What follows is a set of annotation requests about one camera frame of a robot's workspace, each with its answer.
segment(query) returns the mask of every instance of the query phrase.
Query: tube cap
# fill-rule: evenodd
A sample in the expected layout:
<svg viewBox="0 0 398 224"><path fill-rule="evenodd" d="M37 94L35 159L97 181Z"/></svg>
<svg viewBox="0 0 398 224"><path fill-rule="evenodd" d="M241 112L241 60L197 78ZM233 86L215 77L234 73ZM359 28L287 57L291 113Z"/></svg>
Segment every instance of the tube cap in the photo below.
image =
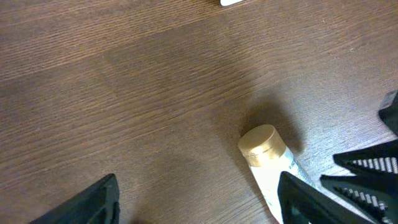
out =
<svg viewBox="0 0 398 224"><path fill-rule="evenodd" d="M250 166L260 167L270 159L278 159L286 150L276 128L270 124L260 125L246 133L238 143Z"/></svg>

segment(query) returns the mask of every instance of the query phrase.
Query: white tube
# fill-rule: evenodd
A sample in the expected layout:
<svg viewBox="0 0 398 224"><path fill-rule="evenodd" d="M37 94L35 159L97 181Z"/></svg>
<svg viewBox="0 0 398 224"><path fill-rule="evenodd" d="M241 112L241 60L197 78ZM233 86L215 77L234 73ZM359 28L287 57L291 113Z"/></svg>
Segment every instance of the white tube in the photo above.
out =
<svg viewBox="0 0 398 224"><path fill-rule="evenodd" d="M316 188L272 125L266 124L250 130L239 141L239 149L249 163L269 210L279 223L283 223L277 193L282 171L290 172Z"/></svg>

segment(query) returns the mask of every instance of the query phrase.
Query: wooden table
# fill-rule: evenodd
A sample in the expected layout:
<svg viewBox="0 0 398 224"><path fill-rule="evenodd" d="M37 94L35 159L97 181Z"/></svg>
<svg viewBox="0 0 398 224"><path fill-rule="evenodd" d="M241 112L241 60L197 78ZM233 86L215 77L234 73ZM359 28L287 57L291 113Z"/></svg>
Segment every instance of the wooden table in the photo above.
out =
<svg viewBox="0 0 398 224"><path fill-rule="evenodd" d="M240 136L273 124L320 186L394 139L398 2L2 1L0 222L108 173L121 223L275 222Z"/></svg>

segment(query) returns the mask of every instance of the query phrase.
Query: black plastic part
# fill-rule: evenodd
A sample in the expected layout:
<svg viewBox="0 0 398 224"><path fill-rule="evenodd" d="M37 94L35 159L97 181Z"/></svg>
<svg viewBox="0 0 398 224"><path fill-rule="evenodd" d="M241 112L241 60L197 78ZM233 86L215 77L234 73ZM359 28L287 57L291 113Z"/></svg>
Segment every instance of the black plastic part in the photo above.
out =
<svg viewBox="0 0 398 224"><path fill-rule="evenodd" d="M398 174L398 140L333 155L335 163L357 175Z"/></svg>
<svg viewBox="0 0 398 224"><path fill-rule="evenodd" d="M398 223L397 176L322 175L320 180L324 188L360 209L375 223Z"/></svg>
<svg viewBox="0 0 398 224"><path fill-rule="evenodd" d="M386 95L380 106L379 117L398 136L398 90Z"/></svg>
<svg viewBox="0 0 398 224"><path fill-rule="evenodd" d="M31 223L119 223L119 187L108 174L73 198Z"/></svg>
<svg viewBox="0 0 398 224"><path fill-rule="evenodd" d="M288 172L280 175L278 196L284 224L371 223Z"/></svg>

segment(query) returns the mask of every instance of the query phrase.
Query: brown wooden surface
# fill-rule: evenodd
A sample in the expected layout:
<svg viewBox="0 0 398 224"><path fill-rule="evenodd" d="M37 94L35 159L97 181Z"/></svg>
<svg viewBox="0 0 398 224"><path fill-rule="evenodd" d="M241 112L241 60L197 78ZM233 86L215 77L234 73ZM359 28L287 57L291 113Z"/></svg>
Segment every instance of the brown wooden surface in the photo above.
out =
<svg viewBox="0 0 398 224"><path fill-rule="evenodd" d="M108 173L121 223L274 222L240 135L277 127L313 180L394 138L398 2L0 2L0 222Z"/></svg>

